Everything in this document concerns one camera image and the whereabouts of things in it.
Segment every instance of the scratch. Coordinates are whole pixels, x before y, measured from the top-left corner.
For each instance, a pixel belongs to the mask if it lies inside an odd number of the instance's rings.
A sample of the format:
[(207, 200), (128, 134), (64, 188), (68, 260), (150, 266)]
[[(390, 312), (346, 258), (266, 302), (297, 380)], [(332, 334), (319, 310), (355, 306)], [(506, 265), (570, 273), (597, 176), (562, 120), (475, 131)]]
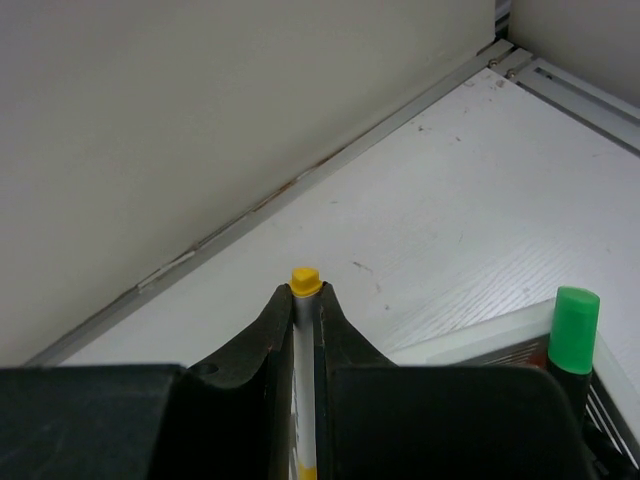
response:
[(367, 272), (369, 272), (371, 275), (373, 275), (373, 270), (371, 270), (369, 267), (367, 267), (366, 265), (363, 265), (360, 262), (351, 262), (352, 264), (354, 264), (356, 267), (358, 267), (361, 270), (366, 270)]

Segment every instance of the green cap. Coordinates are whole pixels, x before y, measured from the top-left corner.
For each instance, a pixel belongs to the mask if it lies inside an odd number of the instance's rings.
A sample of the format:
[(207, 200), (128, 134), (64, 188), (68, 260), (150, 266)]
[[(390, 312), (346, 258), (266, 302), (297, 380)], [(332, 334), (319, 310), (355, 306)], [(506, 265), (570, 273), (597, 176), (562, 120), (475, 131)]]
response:
[(557, 367), (578, 375), (591, 372), (599, 310), (600, 297), (595, 293), (558, 288), (548, 351)]

